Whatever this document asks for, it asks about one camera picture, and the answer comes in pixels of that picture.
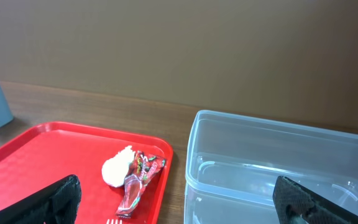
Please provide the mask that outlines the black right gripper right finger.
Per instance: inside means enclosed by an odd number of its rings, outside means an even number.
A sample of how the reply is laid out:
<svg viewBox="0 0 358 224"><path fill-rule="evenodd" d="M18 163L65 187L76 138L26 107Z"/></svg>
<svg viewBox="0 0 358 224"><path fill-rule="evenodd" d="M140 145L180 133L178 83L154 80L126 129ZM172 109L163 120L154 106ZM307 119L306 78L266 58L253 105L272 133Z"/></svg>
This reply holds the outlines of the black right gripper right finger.
<svg viewBox="0 0 358 224"><path fill-rule="evenodd" d="M280 224L358 224L358 215L282 175L276 179L273 203Z"/></svg>

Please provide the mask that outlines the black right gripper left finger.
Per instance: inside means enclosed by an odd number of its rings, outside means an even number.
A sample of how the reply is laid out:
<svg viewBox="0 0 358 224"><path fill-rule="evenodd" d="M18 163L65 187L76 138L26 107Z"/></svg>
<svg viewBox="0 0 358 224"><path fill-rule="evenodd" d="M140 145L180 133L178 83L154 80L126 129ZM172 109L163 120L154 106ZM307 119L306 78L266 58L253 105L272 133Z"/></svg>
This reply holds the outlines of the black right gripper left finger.
<svg viewBox="0 0 358 224"><path fill-rule="evenodd" d="M0 210L0 224L74 224L81 194L79 178L68 175Z"/></svg>

